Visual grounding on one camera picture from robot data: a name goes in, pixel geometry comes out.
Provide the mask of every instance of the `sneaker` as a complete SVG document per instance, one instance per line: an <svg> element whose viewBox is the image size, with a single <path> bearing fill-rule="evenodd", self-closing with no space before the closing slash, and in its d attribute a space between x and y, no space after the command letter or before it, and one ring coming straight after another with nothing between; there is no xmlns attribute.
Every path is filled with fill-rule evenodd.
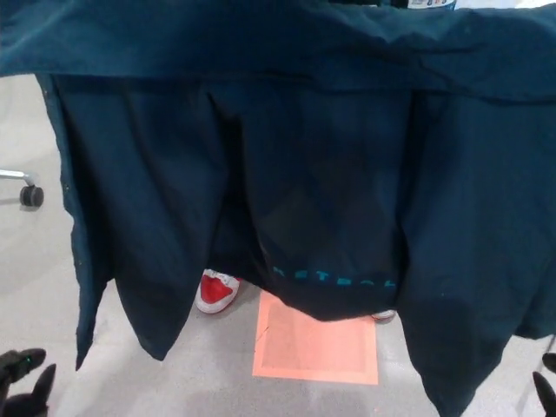
<svg viewBox="0 0 556 417"><path fill-rule="evenodd" d="M373 319L380 324L389 323L394 319L395 316L396 316L396 312L393 310L386 310L381 313L371 315L371 317L373 317Z"/></svg>
<svg viewBox="0 0 556 417"><path fill-rule="evenodd" d="M220 313L232 303L239 287L237 278L207 269L197 289L195 305L205 314Z"/></svg>

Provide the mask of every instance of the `chair wheel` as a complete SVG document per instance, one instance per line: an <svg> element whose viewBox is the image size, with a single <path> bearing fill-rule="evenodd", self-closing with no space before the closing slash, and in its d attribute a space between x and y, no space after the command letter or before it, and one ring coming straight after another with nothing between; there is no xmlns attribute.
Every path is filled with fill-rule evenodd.
<svg viewBox="0 0 556 417"><path fill-rule="evenodd" d="M44 191L34 185L23 187L19 193L19 202L25 207L41 207L44 202Z"/></svg>

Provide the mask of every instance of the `red and white sneaker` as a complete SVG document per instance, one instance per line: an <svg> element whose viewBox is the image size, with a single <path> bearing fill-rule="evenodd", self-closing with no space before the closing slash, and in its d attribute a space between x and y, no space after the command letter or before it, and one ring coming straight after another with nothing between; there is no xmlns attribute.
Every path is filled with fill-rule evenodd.
<svg viewBox="0 0 556 417"><path fill-rule="evenodd" d="M206 269L197 289L195 305L205 314L220 313L232 303L239 288L237 278Z"/></svg>

